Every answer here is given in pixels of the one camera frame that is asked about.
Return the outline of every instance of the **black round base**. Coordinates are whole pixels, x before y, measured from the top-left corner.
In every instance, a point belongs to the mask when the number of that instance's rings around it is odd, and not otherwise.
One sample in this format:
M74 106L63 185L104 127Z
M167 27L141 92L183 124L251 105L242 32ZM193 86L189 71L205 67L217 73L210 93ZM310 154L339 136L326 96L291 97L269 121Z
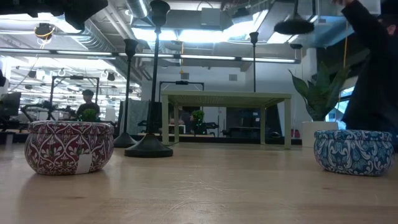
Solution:
M121 133L114 141L114 147L123 147L127 148L137 144L137 141L134 140L128 133Z
M313 23L304 19L288 19L275 25L274 31L285 35L308 34L315 29Z
M164 146L153 134L145 135L136 145L124 150L124 155L139 158L161 158L173 156L173 149Z

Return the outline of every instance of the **green table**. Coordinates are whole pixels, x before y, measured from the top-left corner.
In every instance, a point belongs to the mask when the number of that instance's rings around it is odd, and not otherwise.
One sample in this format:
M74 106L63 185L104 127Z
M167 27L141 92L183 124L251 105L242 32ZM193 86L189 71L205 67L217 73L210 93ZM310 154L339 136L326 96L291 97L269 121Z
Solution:
M277 103L285 103L285 148L290 149L291 94L285 93L245 93L217 91L174 91L164 90L162 95L162 136L163 143L169 144L169 103L174 106L174 117L178 118L179 106L214 106L230 108L260 108L261 144L266 143L266 108ZM175 122L175 142L179 142L178 122Z

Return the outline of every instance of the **black sleeve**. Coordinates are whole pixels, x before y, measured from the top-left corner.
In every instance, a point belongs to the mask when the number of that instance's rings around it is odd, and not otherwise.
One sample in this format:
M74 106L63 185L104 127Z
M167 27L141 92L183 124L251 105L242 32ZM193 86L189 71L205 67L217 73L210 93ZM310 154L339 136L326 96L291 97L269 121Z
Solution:
M101 113L100 106L98 106L97 104L95 104L95 111L96 111L96 114L100 115L100 113Z
M80 105L76 111L76 115L79 116L79 115L81 115L82 112L83 112L83 107L82 107L82 105Z
M387 49L387 29L359 1L347 5L342 13L366 47L374 51Z

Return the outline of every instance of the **white planter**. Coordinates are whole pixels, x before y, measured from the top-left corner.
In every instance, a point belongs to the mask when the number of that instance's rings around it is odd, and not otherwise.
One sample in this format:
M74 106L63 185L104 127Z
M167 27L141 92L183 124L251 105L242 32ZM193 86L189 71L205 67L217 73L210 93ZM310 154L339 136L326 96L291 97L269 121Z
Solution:
M325 121L312 121L303 122L303 147L313 148L313 143L315 142L314 133L315 131L321 130L337 130L337 122L325 122Z

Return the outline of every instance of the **man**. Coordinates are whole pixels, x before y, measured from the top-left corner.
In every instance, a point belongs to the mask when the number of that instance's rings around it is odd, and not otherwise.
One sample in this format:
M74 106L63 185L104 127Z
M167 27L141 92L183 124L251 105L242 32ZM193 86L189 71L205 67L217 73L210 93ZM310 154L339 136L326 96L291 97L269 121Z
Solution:
M343 121L347 129L398 134L398 17L372 16L358 0L332 0L370 50Z
M92 102L94 93L91 90L85 90L82 94L86 103L79 106L76 115L79 117L85 110L93 109L96 111L96 115L98 117L100 115L100 107L96 103Z

